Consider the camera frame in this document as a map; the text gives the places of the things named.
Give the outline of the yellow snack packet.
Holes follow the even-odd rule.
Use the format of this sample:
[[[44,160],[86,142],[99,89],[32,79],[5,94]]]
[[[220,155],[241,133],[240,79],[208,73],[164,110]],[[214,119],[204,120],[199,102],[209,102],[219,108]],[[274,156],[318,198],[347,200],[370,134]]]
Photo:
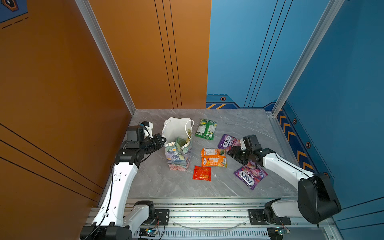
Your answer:
[[[192,132],[191,130],[187,130],[187,138],[184,139],[182,137],[177,137],[176,143],[181,147],[188,144],[192,140]]]

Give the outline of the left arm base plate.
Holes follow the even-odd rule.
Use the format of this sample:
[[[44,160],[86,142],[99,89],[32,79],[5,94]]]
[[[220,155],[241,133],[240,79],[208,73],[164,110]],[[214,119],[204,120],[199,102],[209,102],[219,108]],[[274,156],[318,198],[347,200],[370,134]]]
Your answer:
[[[170,210],[169,209],[155,209],[155,215],[149,217],[148,220],[142,223],[142,226],[167,226],[170,220]]]

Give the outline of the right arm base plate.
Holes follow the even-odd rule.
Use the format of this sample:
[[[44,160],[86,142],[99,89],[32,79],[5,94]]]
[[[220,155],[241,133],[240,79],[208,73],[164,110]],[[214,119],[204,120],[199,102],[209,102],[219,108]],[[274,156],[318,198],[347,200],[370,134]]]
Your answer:
[[[291,219],[289,217],[277,217],[269,209],[249,209],[249,219],[251,225],[291,225]]]

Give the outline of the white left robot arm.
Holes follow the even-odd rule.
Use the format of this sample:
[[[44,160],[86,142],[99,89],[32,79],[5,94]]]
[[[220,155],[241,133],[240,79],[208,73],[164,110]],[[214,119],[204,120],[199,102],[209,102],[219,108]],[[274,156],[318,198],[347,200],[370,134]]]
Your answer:
[[[131,240],[136,230],[146,221],[155,218],[152,201],[139,201],[128,215],[124,215],[128,193],[144,162],[144,155],[160,150],[167,139],[160,134],[141,141],[126,140],[116,155],[111,170],[108,193],[90,226],[84,226],[81,240]]]

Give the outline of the floral paper gift bag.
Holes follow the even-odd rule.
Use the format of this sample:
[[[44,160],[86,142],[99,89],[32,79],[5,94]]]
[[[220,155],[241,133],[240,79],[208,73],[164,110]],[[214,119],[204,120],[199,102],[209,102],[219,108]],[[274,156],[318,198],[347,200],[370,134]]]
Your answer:
[[[167,139],[165,147],[165,156],[170,170],[187,171],[190,165],[192,155],[192,140],[180,146],[176,143],[177,137],[187,138],[187,130],[191,130],[194,121],[190,118],[169,118],[164,122],[162,130],[163,137]]]

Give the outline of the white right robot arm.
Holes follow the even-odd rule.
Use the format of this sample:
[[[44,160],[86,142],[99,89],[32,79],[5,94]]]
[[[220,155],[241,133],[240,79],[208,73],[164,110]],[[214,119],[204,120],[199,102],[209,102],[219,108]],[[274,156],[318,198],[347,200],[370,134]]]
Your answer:
[[[263,148],[257,136],[243,138],[241,146],[234,146],[229,156],[244,165],[239,177],[247,184],[253,182],[252,170],[270,170],[290,183],[297,191],[296,200],[275,199],[265,204],[260,214],[251,214],[256,221],[280,224],[283,218],[304,218],[317,225],[342,211],[341,203],[330,177],[325,173],[315,174],[304,170],[280,157],[275,151]]]

